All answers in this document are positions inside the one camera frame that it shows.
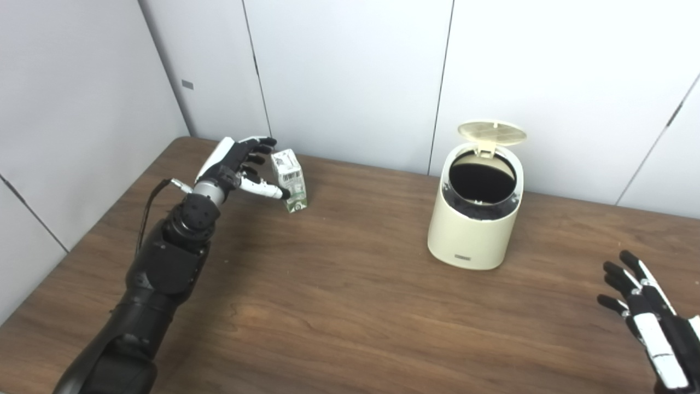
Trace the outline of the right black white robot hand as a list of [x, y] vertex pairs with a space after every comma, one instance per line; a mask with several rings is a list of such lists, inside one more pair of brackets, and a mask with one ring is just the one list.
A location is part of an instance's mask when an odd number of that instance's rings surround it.
[[603, 279], [622, 298], [600, 294], [597, 303], [618, 314], [644, 347], [655, 393], [698, 393], [698, 316], [685, 318], [675, 311], [642, 259], [629, 250], [622, 250], [619, 259], [624, 267], [603, 263]]

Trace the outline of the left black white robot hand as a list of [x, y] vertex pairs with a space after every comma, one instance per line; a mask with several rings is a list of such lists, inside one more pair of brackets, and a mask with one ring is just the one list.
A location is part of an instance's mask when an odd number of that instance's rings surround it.
[[252, 136], [240, 141], [223, 138], [200, 168], [192, 193], [213, 200], [218, 207], [233, 190], [270, 199], [290, 199], [290, 190], [265, 182], [257, 170], [249, 165], [264, 164], [263, 154], [271, 154], [275, 145], [275, 138], [265, 136]]

